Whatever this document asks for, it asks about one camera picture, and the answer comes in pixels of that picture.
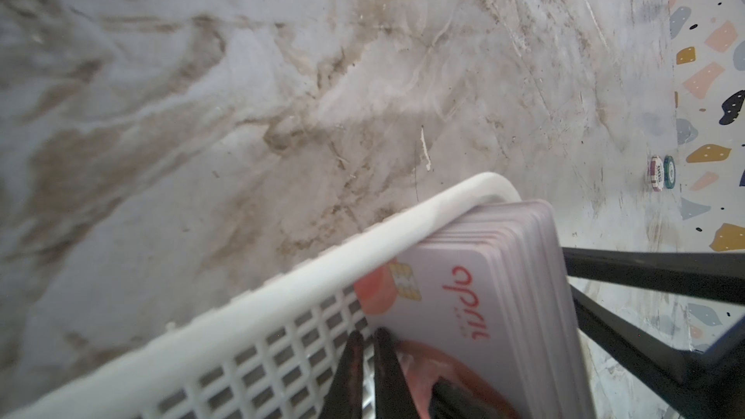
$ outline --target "terrazzo pattern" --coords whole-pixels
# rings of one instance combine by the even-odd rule
[[[684,120],[678,123],[681,162],[677,175],[683,196],[685,250],[742,252],[745,119],[740,110],[745,95],[745,0],[670,1],[691,10],[686,26],[671,23],[678,30],[672,33],[679,56],[674,66],[677,116]],[[692,48],[694,61],[690,61]],[[705,351],[745,315],[745,308],[694,300],[688,304],[688,315],[691,349]]]

